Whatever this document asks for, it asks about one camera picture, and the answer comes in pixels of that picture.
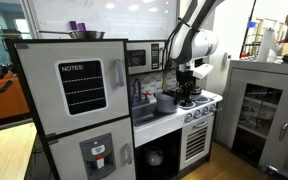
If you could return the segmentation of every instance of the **refrigerator handle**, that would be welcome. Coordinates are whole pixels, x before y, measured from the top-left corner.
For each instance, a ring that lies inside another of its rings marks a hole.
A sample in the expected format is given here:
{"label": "refrigerator handle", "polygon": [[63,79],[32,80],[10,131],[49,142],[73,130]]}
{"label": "refrigerator handle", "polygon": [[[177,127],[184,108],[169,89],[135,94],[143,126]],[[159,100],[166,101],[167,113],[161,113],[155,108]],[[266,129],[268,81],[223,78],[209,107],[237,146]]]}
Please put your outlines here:
{"label": "refrigerator handle", "polygon": [[123,63],[121,59],[116,59],[116,68],[117,68],[117,78],[118,78],[118,86],[123,87],[124,86],[124,80],[123,80]]}
{"label": "refrigerator handle", "polygon": [[126,158],[127,158],[127,164],[132,164],[133,160],[132,160],[132,143],[127,143],[125,145],[125,154],[126,154]]}

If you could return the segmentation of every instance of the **cable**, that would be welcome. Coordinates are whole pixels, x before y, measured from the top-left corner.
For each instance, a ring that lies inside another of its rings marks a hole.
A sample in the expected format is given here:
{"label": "cable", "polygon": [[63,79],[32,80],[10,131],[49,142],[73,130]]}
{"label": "cable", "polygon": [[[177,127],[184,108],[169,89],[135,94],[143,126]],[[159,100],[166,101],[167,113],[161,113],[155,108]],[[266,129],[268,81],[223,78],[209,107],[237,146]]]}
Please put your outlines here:
{"label": "cable", "polygon": [[[166,75],[168,72],[167,72],[167,69],[165,70],[164,68],[164,59],[166,59],[166,63],[165,63],[165,67],[167,67],[166,65],[170,65],[169,61],[170,61],[170,53],[171,53],[171,49],[172,49],[172,44],[173,44],[173,38],[174,36],[177,34],[178,30],[180,29],[181,25],[184,23],[182,21],[181,18],[178,18],[179,19],[179,23],[177,24],[177,26],[174,28],[174,30],[172,31],[172,33],[169,35],[167,41],[165,42],[165,47],[163,49],[163,53],[162,53],[162,71],[163,73]],[[168,45],[171,41],[171,46],[170,46],[170,51],[168,51]]]}

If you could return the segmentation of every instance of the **orange chair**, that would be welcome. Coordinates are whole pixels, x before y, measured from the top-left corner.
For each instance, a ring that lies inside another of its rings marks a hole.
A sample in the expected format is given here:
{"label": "orange chair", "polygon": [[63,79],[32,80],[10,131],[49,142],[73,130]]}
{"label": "orange chair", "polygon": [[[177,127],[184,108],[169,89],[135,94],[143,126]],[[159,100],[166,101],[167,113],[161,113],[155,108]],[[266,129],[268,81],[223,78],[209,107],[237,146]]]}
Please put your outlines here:
{"label": "orange chair", "polygon": [[[12,73],[8,73],[4,79],[0,79],[0,87],[11,78]],[[6,92],[0,94],[0,119],[26,113],[29,113],[29,108],[19,81],[16,78],[13,81],[13,85]]]}

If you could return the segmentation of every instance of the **glass cabinet door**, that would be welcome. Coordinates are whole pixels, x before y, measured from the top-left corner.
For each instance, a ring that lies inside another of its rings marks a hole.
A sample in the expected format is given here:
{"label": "glass cabinet door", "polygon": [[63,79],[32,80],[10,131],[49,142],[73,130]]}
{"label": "glass cabinet door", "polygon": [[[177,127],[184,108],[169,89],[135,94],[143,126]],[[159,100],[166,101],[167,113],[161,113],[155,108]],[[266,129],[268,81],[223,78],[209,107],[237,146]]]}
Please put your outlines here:
{"label": "glass cabinet door", "polygon": [[247,84],[232,153],[257,166],[283,90]]}
{"label": "glass cabinet door", "polygon": [[234,68],[228,85],[219,143],[255,167],[281,169],[288,156],[288,75]]}

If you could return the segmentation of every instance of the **freezer door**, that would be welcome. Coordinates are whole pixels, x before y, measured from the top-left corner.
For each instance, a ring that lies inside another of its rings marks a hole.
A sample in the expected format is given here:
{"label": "freezer door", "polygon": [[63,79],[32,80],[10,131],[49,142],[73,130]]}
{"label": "freezer door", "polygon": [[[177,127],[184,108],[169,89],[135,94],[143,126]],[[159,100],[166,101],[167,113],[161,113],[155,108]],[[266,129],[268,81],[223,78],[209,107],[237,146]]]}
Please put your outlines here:
{"label": "freezer door", "polygon": [[135,179],[129,118],[59,139],[50,149],[61,180]]}
{"label": "freezer door", "polygon": [[129,114],[123,41],[24,42],[15,44],[15,60],[45,134]]}

